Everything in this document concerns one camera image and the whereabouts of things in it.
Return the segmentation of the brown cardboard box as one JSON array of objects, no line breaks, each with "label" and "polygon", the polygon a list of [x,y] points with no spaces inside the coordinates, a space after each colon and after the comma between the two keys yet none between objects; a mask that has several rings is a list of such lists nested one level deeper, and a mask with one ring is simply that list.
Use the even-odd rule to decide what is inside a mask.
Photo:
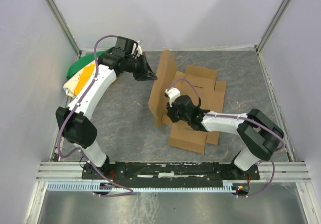
[{"label": "brown cardboard box", "polygon": [[171,51],[162,52],[148,107],[159,128],[172,127],[169,146],[204,154],[206,144],[218,144],[219,132],[189,126],[201,120],[202,110],[222,112],[227,83],[217,75],[217,70],[193,65],[180,72]]}]

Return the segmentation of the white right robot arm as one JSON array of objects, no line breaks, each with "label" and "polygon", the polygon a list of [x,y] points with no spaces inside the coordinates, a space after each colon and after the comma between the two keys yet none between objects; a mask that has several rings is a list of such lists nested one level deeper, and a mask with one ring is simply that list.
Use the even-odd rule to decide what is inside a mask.
[{"label": "white right robot arm", "polygon": [[173,123],[184,121],[195,131],[225,132],[238,135],[246,145],[233,160],[242,171],[260,161],[269,161],[274,152],[285,147],[284,132],[263,112],[253,108],[244,114],[221,114],[194,105],[188,95],[170,96],[167,116]]}]

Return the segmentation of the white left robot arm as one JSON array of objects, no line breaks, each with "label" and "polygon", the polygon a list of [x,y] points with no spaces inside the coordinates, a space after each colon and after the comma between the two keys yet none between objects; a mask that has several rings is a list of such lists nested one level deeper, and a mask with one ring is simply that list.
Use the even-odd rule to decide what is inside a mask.
[{"label": "white left robot arm", "polygon": [[134,49],[132,54],[113,48],[99,56],[92,75],[76,98],[67,107],[56,110],[58,142],[66,139],[96,167],[108,165],[109,158],[97,143],[98,130],[91,118],[105,91],[124,72],[132,73],[137,81],[157,79],[141,47]]}]

